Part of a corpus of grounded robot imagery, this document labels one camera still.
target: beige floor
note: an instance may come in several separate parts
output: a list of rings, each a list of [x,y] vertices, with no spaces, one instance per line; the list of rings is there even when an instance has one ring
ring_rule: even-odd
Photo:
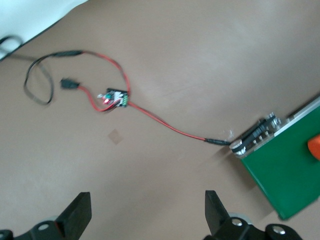
[[[108,54],[128,73],[133,102],[183,131],[228,139],[319,92],[319,11],[317,0],[91,0],[17,53]],[[200,240],[209,234],[205,190],[260,229],[280,222],[228,149],[130,107],[97,113],[82,92],[58,86],[73,77],[95,95],[124,88],[112,66],[89,56],[45,64],[56,85],[48,107],[24,95],[28,62],[0,62],[0,229],[22,234],[84,191],[93,216],[83,240]],[[32,87],[48,94],[33,76]],[[319,222],[317,201],[284,224],[309,240],[319,238]]]

